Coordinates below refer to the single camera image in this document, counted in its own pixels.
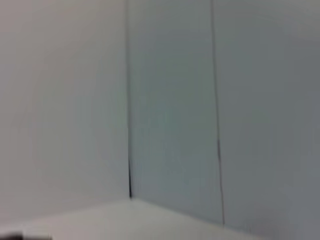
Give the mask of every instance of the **gray wall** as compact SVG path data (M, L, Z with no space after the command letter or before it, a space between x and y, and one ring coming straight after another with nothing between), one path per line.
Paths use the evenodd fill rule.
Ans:
M124 3L0 1L0 224L128 197Z
M215 0L225 217L319 239L320 2Z
M209 0L130 0L134 196L221 223Z

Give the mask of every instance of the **dark object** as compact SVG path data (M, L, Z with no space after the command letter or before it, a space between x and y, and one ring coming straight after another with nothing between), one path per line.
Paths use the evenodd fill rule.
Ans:
M52 240L50 237L24 236L22 233L10 233L0 236L0 240Z

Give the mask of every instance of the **white floor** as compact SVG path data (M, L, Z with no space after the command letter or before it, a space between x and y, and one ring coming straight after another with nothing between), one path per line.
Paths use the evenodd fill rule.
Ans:
M258 240L139 200L0 228L53 240Z

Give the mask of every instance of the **white surface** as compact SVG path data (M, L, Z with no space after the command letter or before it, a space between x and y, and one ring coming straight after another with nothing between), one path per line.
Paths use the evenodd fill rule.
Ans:
M14 226L53 240L258 240L141 201L121 201Z
M0 0L0 224L128 196L124 3Z
M226 224L319 239L320 1L214 2Z
M222 222L210 0L129 0L133 193Z

